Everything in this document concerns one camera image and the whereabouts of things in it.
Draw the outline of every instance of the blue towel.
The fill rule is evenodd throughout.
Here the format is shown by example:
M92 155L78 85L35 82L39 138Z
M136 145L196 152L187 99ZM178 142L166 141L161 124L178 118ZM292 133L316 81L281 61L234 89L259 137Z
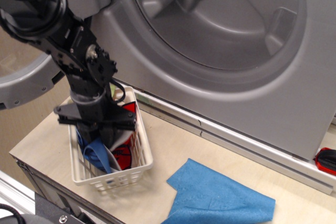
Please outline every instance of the blue towel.
M274 199L191 159L167 182L177 195L164 224L254 224L273 218Z

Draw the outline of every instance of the washing machine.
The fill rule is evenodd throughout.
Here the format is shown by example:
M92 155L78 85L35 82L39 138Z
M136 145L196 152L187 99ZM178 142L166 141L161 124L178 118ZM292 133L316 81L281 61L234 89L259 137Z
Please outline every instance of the washing machine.
M142 109L333 190L312 160L336 113L336 0L69 3L93 15L115 77Z

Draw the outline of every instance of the red clip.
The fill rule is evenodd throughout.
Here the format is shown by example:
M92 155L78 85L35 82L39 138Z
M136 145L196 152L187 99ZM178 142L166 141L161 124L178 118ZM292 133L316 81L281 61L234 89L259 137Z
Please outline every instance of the red clip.
M319 170L321 170L321 171L323 171L323 172L326 172L326 173L329 173L329 174L332 174L332 175L335 175L336 176L336 170L332 170L332 169L329 169L329 168L326 168L326 167L324 167L324 166L322 166L321 164L320 164L320 162L319 162L319 155L320 155L320 153L321 152L323 152L323 151L326 151L326 150L331 150L330 148L322 148L319 152L318 152L318 154L316 155L316 157L315 157L315 164L316 164L316 166L317 166L317 168L319 169Z

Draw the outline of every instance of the red object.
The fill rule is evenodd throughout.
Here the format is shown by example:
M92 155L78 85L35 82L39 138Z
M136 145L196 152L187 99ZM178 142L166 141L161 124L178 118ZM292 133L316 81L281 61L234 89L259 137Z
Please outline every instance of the red object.
M319 162L319 155L320 155L320 153L323 152L323 151L326 151L326 150L331 150L331 149L330 149L330 148L326 148L326 147L325 147L325 148L322 148L322 149L318 152L318 154L316 155L316 157L315 157L315 164L316 164L316 166L317 166L317 168L318 168L319 170L321 170L321 171L323 171L323 172L326 172L326 173L329 173L329 174L332 174L332 175L335 175L335 176L336 176L336 171L335 171L335 170L326 168L326 167L322 166L321 163Z
M122 106L124 109L136 112L136 102L126 103ZM116 158L120 168L122 170L130 169L132 167L132 153L131 153L131 139L134 138L133 134L121 145L119 145L114 151L113 156Z

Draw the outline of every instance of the robotic arm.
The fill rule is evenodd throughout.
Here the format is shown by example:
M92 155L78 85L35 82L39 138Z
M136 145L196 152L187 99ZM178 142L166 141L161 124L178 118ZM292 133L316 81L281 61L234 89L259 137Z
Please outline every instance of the robotic arm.
M59 123L73 124L88 142L101 136L109 148L117 129L134 130L135 114L117 105L110 60L89 26L74 16L67 0L0 0L0 25L13 38L52 56L66 75L74 103L58 106Z

